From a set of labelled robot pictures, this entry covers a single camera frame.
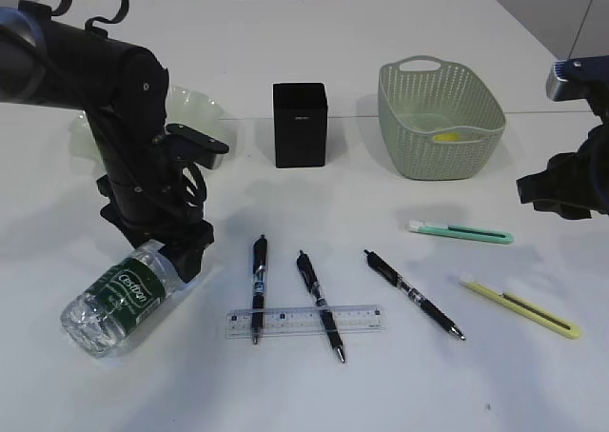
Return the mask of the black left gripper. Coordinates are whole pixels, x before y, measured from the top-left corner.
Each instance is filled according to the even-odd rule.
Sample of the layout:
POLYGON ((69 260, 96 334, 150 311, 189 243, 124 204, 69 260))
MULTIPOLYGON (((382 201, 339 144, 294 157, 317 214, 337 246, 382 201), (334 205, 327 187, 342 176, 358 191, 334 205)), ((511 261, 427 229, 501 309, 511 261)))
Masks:
POLYGON ((213 227, 204 220, 184 223, 162 214, 137 223, 121 215, 114 201, 106 204, 100 215, 115 226, 133 247, 150 240, 160 242, 166 258, 184 283, 189 283, 200 273, 204 250, 214 242, 213 227))

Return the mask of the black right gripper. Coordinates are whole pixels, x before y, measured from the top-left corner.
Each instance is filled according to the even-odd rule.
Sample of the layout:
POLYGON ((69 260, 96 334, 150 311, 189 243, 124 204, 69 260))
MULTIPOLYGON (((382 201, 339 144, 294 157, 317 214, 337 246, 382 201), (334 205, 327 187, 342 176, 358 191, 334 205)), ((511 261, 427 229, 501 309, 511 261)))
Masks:
POLYGON ((608 213, 608 126, 589 131, 579 149, 558 153, 546 169, 519 178, 516 186, 523 204, 552 212, 565 220, 589 219, 593 212, 608 213))

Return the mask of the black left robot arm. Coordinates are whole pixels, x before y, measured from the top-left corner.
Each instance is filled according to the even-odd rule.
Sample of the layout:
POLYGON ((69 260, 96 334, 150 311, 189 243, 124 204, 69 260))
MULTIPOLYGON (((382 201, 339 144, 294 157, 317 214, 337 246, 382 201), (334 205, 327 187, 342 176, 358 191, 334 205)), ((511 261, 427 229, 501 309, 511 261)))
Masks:
POLYGON ((167 121, 169 75, 148 49, 108 37, 92 23, 56 21, 23 1, 1 10, 1 99, 82 110, 105 169, 101 215, 133 246, 155 240, 179 278, 201 270, 213 228, 204 218, 203 168, 228 146, 167 121))

